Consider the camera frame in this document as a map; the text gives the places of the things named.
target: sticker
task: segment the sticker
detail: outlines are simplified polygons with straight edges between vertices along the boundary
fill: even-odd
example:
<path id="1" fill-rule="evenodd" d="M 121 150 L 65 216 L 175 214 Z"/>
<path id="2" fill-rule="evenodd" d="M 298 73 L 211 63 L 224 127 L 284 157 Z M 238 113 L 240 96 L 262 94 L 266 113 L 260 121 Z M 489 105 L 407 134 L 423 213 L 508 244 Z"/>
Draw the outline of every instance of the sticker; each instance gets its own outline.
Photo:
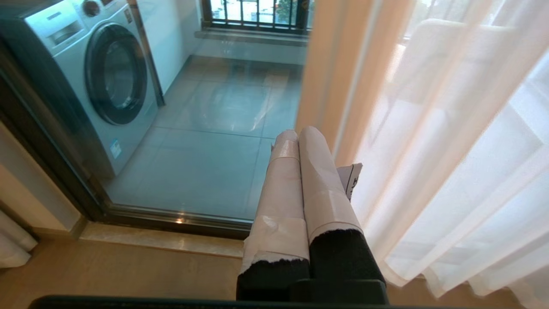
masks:
<path id="1" fill-rule="evenodd" d="M 124 15 L 126 15 L 126 20 L 128 21 L 128 24 L 132 23 L 132 14 L 130 13 L 129 9 L 124 10 Z"/>
<path id="2" fill-rule="evenodd" d="M 122 147 L 120 147 L 120 143 L 117 139 L 114 139 L 114 141 L 110 144 L 110 153 L 113 154 L 113 157 L 116 159 L 122 152 Z"/>

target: black foam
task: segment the black foam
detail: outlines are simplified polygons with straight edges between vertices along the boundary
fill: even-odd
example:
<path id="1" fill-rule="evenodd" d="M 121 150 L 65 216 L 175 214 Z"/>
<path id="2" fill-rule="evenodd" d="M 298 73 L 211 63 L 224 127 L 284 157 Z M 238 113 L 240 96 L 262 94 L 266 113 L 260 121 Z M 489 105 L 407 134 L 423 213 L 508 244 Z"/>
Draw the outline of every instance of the black foam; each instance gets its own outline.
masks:
<path id="1" fill-rule="evenodd" d="M 309 246 L 311 277 L 327 280 L 385 280 L 366 243 L 355 229 L 327 231 Z"/>
<path id="2" fill-rule="evenodd" d="M 308 279 L 307 260 L 258 261 L 237 279 L 237 300 L 289 301 L 289 286 Z"/>

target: baseboard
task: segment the baseboard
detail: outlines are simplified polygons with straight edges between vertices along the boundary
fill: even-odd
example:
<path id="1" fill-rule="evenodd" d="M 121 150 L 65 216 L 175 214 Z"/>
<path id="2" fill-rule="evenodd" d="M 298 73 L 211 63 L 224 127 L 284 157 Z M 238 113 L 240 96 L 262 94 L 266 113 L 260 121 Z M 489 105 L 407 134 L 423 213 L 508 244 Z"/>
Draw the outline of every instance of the baseboard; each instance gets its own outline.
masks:
<path id="1" fill-rule="evenodd" d="M 77 240 L 78 238 L 80 238 L 80 235 L 82 234 L 82 231 L 84 231 L 87 223 L 88 220 L 84 216 L 82 216 L 70 231 L 45 228 L 32 228 L 32 231 L 40 238 Z"/>

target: tiled floor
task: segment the tiled floor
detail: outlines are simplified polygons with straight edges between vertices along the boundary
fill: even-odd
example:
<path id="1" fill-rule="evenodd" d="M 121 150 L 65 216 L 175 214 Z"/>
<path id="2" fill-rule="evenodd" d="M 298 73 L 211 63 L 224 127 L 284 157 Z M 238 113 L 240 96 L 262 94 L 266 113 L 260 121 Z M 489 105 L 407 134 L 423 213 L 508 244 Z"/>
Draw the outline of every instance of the tiled floor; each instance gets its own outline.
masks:
<path id="1" fill-rule="evenodd" d="M 122 173 L 115 203 L 253 219 L 270 147 L 293 128 L 301 92 L 292 65 L 193 57 Z"/>

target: washing machine label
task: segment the washing machine label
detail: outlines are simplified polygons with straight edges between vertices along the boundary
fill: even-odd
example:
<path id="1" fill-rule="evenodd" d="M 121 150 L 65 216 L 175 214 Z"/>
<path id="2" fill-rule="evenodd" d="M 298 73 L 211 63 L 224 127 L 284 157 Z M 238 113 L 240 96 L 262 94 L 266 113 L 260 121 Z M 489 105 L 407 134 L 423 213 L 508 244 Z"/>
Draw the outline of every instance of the washing machine label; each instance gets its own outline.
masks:
<path id="1" fill-rule="evenodd" d="M 118 139 L 114 139 L 112 143 L 110 143 L 110 153 L 113 154 L 113 157 L 116 159 L 122 152 L 122 147 L 120 147 L 120 143 L 118 142 Z"/>

